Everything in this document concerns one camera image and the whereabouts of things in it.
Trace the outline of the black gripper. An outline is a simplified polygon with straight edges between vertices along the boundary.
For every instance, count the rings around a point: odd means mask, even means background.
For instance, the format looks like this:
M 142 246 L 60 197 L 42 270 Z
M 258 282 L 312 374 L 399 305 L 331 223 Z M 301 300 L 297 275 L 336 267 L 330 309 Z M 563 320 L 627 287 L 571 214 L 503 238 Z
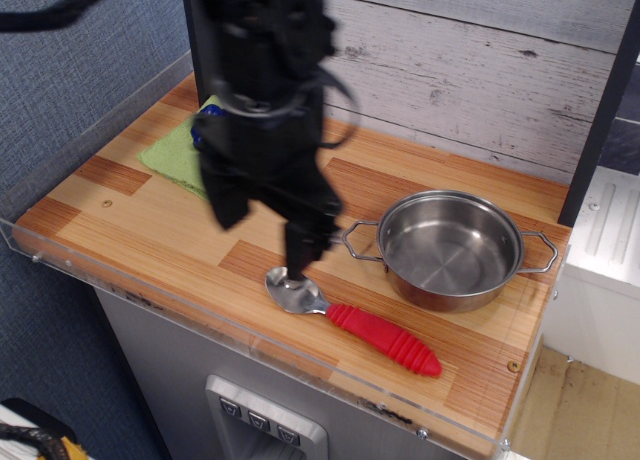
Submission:
M 287 115 L 253 119 L 232 113 L 209 118 L 200 171 L 214 216 L 229 230 L 257 200 L 284 217 L 287 275 L 302 281 L 304 270 L 329 248 L 342 204 L 320 173 L 321 88 Z

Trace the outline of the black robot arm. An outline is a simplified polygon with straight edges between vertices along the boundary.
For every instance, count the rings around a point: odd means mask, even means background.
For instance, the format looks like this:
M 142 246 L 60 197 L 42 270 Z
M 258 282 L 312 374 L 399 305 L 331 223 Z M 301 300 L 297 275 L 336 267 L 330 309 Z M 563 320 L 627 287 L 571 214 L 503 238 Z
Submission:
M 317 164 L 334 22 L 322 0 L 183 1 L 198 95 L 222 107 L 193 125 L 214 215 L 230 229 L 254 200 L 281 215 L 288 275 L 300 279 L 342 208 Z

